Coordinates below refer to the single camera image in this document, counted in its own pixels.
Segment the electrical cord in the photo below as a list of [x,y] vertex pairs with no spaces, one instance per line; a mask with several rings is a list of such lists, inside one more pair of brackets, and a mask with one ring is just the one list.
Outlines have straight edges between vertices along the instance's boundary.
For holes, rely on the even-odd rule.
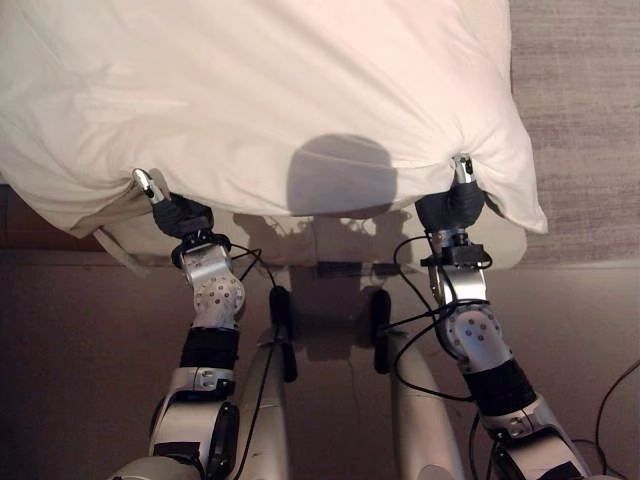
[[493,468],[493,456],[498,449],[498,441],[494,440],[493,445],[491,446],[491,453],[489,454],[489,463],[487,463],[487,473],[485,474],[485,480],[491,480],[491,470]]
[[[271,284],[273,286],[273,288],[276,288],[276,281],[273,277],[273,273],[271,272],[271,269],[269,268],[269,265],[267,265],[264,260],[262,260],[261,255],[262,255],[262,250],[261,249],[255,249],[255,250],[250,250],[246,247],[243,247],[241,245],[236,245],[236,244],[231,244],[232,247],[243,250],[245,253],[241,254],[241,255],[237,255],[235,257],[232,257],[233,259],[237,259],[237,258],[241,258],[244,257],[246,255],[251,255],[253,256],[253,261],[251,262],[251,264],[249,264],[249,266],[245,269],[245,271],[242,273],[242,275],[240,276],[239,280],[242,281],[242,279],[244,279],[249,272],[251,271],[251,269],[256,265],[256,263],[260,263],[260,265],[262,265],[262,267],[264,267],[264,269],[266,270],[267,274],[269,275],[269,280],[271,281]],[[262,396],[264,395],[264,389],[265,389],[265,385],[267,383],[267,376],[269,374],[269,367],[271,366],[271,359],[273,357],[273,351],[275,349],[277,340],[278,340],[278,334],[280,333],[280,324],[276,324],[276,328],[275,331],[273,332],[273,339],[271,341],[271,345],[269,346],[269,353],[267,354],[267,361],[265,363],[264,366],[264,371],[262,372],[262,379],[260,380],[260,388],[258,389],[258,395],[256,397],[256,405],[254,407],[253,410],[253,416],[251,417],[251,424],[249,426],[249,433],[247,434],[247,441],[244,445],[244,450],[242,452],[242,459],[240,461],[240,466],[238,467],[238,471],[236,473],[236,475],[233,477],[234,480],[238,480],[240,478],[240,476],[242,475],[242,471],[244,470],[244,466],[245,463],[247,461],[247,456],[249,455],[249,448],[251,446],[251,439],[253,438],[253,432],[255,430],[255,426],[256,423],[258,421],[258,413],[260,412],[260,404],[262,403]]]
[[471,396],[461,397],[461,396],[458,396],[458,395],[442,393],[442,392],[438,392],[437,390],[432,390],[430,388],[426,388],[426,387],[421,387],[419,385],[415,385],[415,384],[409,382],[408,380],[406,380],[400,374],[400,367],[399,367],[400,359],[405,354],[405,352],[407,352],[409,350],[409,348],[411,347],[411,345],[413,345],[416,341],[418,341],[420,338],[422,338],[426,333],[428,333],[431,330],[433,330],[440,322],[446,320],[448,318],[448,316],[449,315],[441,315],[431,325],[428,325],[427,327],[423,328],[421,331],[419,331],[417,334],[415,334],[407,343],[405,343],[403,345],[403,347],[400,349],[400,351],[396,355],[395,359],[393,360],[393,374],[395,375],[395,377],[398,379],[398,381],[400,383],[402,383],[404,386],[409,387],[409,388],[411,388],[413,390],[417,390],[417,391],[423,392],[423,393],[428,393],[428,394],[433,395],[435,397],[444,398],[446,400],[455,400],[455,401],[458,401],[458,402],[473,402],[473,397],[471,397]]
[[626,479],[626,477],[624,475],[622,475],[620,472],[618,472],[617,470],[613,469],[608,463],[607,463],[607,457],[604,454],[604,449],[602,448],[602,446],[600,445],[600,425],[602,422],[602,414],[604,412],[604,407],[607,404],[607,400],[609,400],[609,397],[611,396],[611,394],[615,391],[615,389],[618,387],[618,385],[620,385],[620,383],[622,383],[622,381],[627,378],[629,375],[631,375],[638,367],[640,367],[640,360],[636,360],[635,362],[633,362],[631,364],[631,366],[629,368],[627,368],[617,379],[615,382],[613,382],[613,385],[611,385],[611,387],[609,388],[609,390],[607,391],[607,393],[605,394],[605,396],[602,398],[602,401],[600,402],[600,406],[598,407],[598,415],[596,417],[596,430],[595,430],[595,442],[593,442],[595,444],[596,450],[602,453],[601,455],[601,460],[602,460],[602,474],[606,475],[608,471],[611,471],[612,473],[618,475],[619,477]]
[[[395,248],[394,252],[393,252],[393,263],[395,265],[398,265],[398,252],[400,251],[400,249],[408,244],[411,243],[415,240],[421,240],[421,239],[427,239],[427,241],[429,242],[429,246],[431,247],[432,252],[434,251],[433,249],[433,244],[431,243],[431,239],[426,236],[426,235],[422,235],[419,237],[413,237],[413,238],[409,238],[408,240],[404,240],[403,242],[399,243],[398,246]],[[453,314],[455,312],[455,310],[461,306],[461,305],[470,305],[470,304],[488,304],[489,302],[487,302],[486,300],[474,300],[474,299],[464,299],[464,300],[459,300],[456,292],[455,292],[455,288],[453,287],[453,283],[451,282],[451,279],[449,278],[449,275],[446,273],[446,271],[444,270],[444,268],[442,268],[442,265],[439,265],[439,271],[441,271],[443,273],[443,276],[445,277],[447,283],[449,284],[449,289],[451,291],[452,297],[453,297],[453,301],[443,305],[440,308],[436,308],[434,309],[429,302],[427,302],[427,300],[424,298],[424,296],[422,295],[422,293],[420,293],[420,291],[418,290],[418,288],[413,284],[413,282],[411,282],[411,280],[409,280],[409,278],[404,274],[404,272],[402,272],[402,269],[398,269],[400,276],[402,277],[402,279],[404,280],[404,282],[411,288],[411,290],[413,290],[413,292],[418,296],[418,298],[420,299],[420,301],[427,307],[427,311],[407,318],[405,320],[401,320],[399,322],[395,322],[393,324],[389,324],[389,325],[385,325],[382,326],[381,329],[379,330],[379,332],[386,332],[388,330],[390,330],[391,328],[398,326],[398,325],[403,325],[406,323],[410,323],[416,320],[419,320],[420,318],[424,318],[424,317],[430,317],[433,319],[433,323],[431,325],[429,325],[428,327],[422,329],[420,332],[418,332],[416,335],[414,335],[398,352],[398,354],[396,355],[394,361],[393,361],[393,373],[396,376],[396,378],[398,379],[398,381],[400,383],[402,383],[403,385],[405,385],[406,387],[409,387],[413,390],[417,390],[419,392],[423,392],[423,393],[428,393],[430,395],[434,395],[436,397],[439,398],[444,398],[447,400],[454,400],[454,401],[459,401],[459,402],[473,402],[474,399],[472,396],[467,396],[467,397],[462,397],[462,396],[458,396],[458,395],[452,395],[452,394],[448,394],[448,393],[442,393],[442,392],[438,392],[436,390],[432,390],[426,387],[421,387],[418,385],[415,385],[411,382],[409,382],[408,380],[406,380],[404,377],[402,377],[402,375],[400,374],[400,369],[399,369],[399,363],[400,363],[400,359],[402,358],[402,355],[405,354],[405,352],[407,352],[409,350],[409,348],[411,347],[411,345],[413,345],[418,339],[420,339],[421,337],[423,337],[426,333],[428,333],[429,331],[431,331],[432,329],[434,329],[438,324],[440,324],[441,322],[443,322],[444,320],[446,320],[449,316],[451,316],[451,314]],[[442,348],[453,358],[457,359],[457,355],[452,352],[448,346],[444,343],[444,341],[442,340],[442,338],[440,338],[439,335],[436,335],[438,338],[438,342],[440,343],[440,345],[442,346]]]
[[276,346],[276,342],[278,339],[278,333],[280,331],[280,324],[276,325],[275,332],[273,333],[273,341],[269,346],[269,353],[267,355],[267,362],[264,365],[264,371],[262,372],[262,379],[260,380],[260,389],[258,390],[258,397],[256,398],[256,406],[253,410],[253,416],[251,417],[251,426],[249,427],[249,433],[247,434],[247,441],[244,444],[244,451],[242,452],[242,460],[240,461],[240,466],[238,467],[238,472],[233,477],[233,480],[238,480],[240,475],[242,475],[242,471],[244,470],[244,465],[247,461],[247,456],[249,455],[249,447],[251,446],[251,439],[253,438],[253,431],[255,429],[256,423],[258,421],[258,413],[260,412],[260,404],[262,403],[262,395],[264,394],[264,387],[267,383],[267,375],[269,374],[269,366],[271,365],[271,359],[273,357],[273,351]]
[[[429,302],[427,302],[427,300],[424,298],[424,296],[422,295],[422,293],[420,292],[420,290],[413,284],[413,282],[411,280],[409,280],[409,278],[404,274],[404,272],[402,271],[402,268],[400,267],[400,265],[398,264],[398,253],[400,252],[400,249],[402,247],[404,247],[405,245],[415,241],[415,240],[422,240],[422,239],[427,239],[427,241],[429,241],[429,245],[431,247],[431,252],[434,252],[433,250],[433,245],[431,244],[431,240],[429,239],[428,235],[421,235],[419,237],[413,237],[413,238],[409,238],[403,242],[400,242],[395,250],[393,251],[393,264],[396,265],[398,267],[398,272],[400,273],[400,277],[402,278],[402,280],[404,280],[404,282],[409,286],[409,288],[411,288],[411,290],[413,290],[413,292],[418,296],[418,298],[420,299],[420,301],[422,302],[422,304],[427,308],[427,312],[428,312],[428,316],[430,316],[431,318],[435,319],[435,310],[434,308],[429,304]],[[449,355],[451,358],[453,358],[454,360],[457,360],[457,356],[456,354],[451,351],[451,349],[448,347],[448,345],[444,342],[444,340],[442,339],[442,335],[441,333],[436,330],[436,338],[438,340],[438,343],[440,344],[440,347],[447,353],[447,355]]]
[[251,267],[253,267],[255,265],[256,262],[260,263],[260,265],[266,270],[267,274],[269,275],[269,280],[271,281],[271,285],[273,286],[273,288],[276,287],[276,281],[273,278],[273,273],[271,273],[271,269],[269,268],[269,265],[267,265],[265,263],[264,260],[262,260],[262,250],[261,249],[256,249],[256,250],[249,250],[247,247],[243,247],[242,245],[236,245],[235,243],[232,243],[231,246],[233,248],[237,248],[239,250],[244,251],[245,253],[243,255],[238,255],[235,258],[240,258],[240,257],[244,257],[245,255],[251,255],[254,258],[254,262],[249,265],[249,267],[246,270],[246,273],[248,273],[248,271],[251,269]]
[[396,265],[398,267],[398,273],[400,274],[400,277],[402,277],[402,280],[404,280],[404,282],[409,286],[409,288],[411,288],[411,290],[413,290],[413,293],[416,294],[416,296],[420,299],[420,301],[422,302],[422,304],[427,308],[427,310],[429,312],[432,312],[433,309],[431,308],[431,305],[429,305],[429,302],[427,302],[427,300],[424,298],[424,296],[422,295],[422,293],[420,292],[420,290],[418,290],[418,287],[416,287],[413,282],[411,282],[411,280],[409,280],[409,278],[404,274],[404,272],[402,271],[402,268],[400,267],[400,264],[398,263],[398,252],[400,251],[400,249],[402,247],[404,247],[405,245],[407,245],[408,243],[411,243],[415,240],[421,240],[423,238],[427,238],[426,235],[421,235],[419,237],[413,237],[413,238],[409,238],[403,242],[400,242],[395,250],[393,251],[393,264]]
[[473,480],[478,480],[478,470],[476,469],[476,432],[478,431],[478,425],[480,424],[480,412],[476,412],[473,417],[473,423],[471,424],[471,430],[469,430],[469,469],[471,470],[471,477]]

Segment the metal bracket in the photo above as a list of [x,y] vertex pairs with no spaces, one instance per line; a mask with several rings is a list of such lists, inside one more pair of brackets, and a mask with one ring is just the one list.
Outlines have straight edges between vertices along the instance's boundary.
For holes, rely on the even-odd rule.
[[193,287],[197,312],[191,327],[237,330],[235,315],[244,305],[245,291],[231,271],[225,248],[207,245],[183,253],[182,270]]

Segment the floor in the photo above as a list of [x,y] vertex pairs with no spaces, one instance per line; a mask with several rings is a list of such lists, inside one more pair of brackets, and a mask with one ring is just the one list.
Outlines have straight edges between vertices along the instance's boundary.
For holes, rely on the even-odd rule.
[[[388,377],[372,368],[367,299],[384,286],[392,316],[420,311],[397,276],[277,272],[296,313],[299,379],[287,385],[293,478],[397,478]],[[425,277],[410,275],[425,286]],[[598,404],[639,352],[637,264],[489,271],[493,309],[536,389],[572,437],[592,438]],[[252,273],[242,325],[242,378],[268,325],[263,273]],[[180,273],[141,279],[105,254],[0,252],[0,477],[106,478],[144,455],[151,412],[163,395],[192,317]],[[422,350],[442,391],[464,393],[437,343]],[[473,411],[451,404],[461,445]],[[638,478],[638,375],[611,396],[602,443],[610,463]],[[478,439],[484,469],[488,442]],[[584,453],[595,466],[589,447]]]

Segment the black band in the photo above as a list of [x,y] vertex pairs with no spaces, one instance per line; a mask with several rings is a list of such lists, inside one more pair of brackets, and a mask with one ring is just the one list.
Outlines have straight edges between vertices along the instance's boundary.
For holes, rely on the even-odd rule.
[[191,329],[182,348],[180,366],[233,370],[238,356],[238,337],[235,330]]
[[527,376],[515,360],[491,370],[465,375],[464,379],[480,411],[486,416],[515,412],[536,399]]

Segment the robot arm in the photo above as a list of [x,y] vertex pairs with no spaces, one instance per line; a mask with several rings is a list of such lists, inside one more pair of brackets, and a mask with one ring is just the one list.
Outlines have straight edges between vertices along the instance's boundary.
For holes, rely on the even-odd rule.
[[239,411],[226,399],[235,390],[236,314],[244,288],[231,271],[229,240],[212,232],[211,210],[183,197],[167,199],[143,170],[134,180],[149,197],[154,219],[182,243],[172,253],[193,287],[196,317],[157,412],[149,457],[112,479],[223,479],[234,468]]
[[465,231],[482,210],[471,160],[454,158],[450,192],[416,203],[433,247],[431,289],[449,314],[438,321],[439,338],[458,360],[484,428],[497,442],[494,465],[505,478],[583,478],[585,462],[544,398],[536,393],[504,342],[502,326],[486,298],[482,269],[490,257]]

